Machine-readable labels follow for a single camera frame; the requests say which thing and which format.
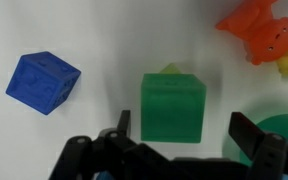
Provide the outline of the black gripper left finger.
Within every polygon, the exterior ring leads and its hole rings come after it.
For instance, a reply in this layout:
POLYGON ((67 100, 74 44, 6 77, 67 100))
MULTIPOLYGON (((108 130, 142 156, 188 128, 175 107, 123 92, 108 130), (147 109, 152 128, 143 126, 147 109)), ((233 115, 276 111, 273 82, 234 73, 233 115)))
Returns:
POLYGON ((121 112, 116 127, 104 129, 95 140, 70 138, 48 180, 92 180, 108 173, 114 180, 170 180, 171 163, 128 134, 131 111, 121 112))

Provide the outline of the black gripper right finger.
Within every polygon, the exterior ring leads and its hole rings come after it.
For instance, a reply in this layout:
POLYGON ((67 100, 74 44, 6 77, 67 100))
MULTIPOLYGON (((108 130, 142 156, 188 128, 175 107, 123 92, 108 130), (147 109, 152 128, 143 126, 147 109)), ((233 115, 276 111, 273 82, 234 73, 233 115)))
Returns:
POLYGON ((288 139, 264 132, 241 112, 232 112, 229 135, 252 161, 246 180, 282 180, 288 175, 288 139))

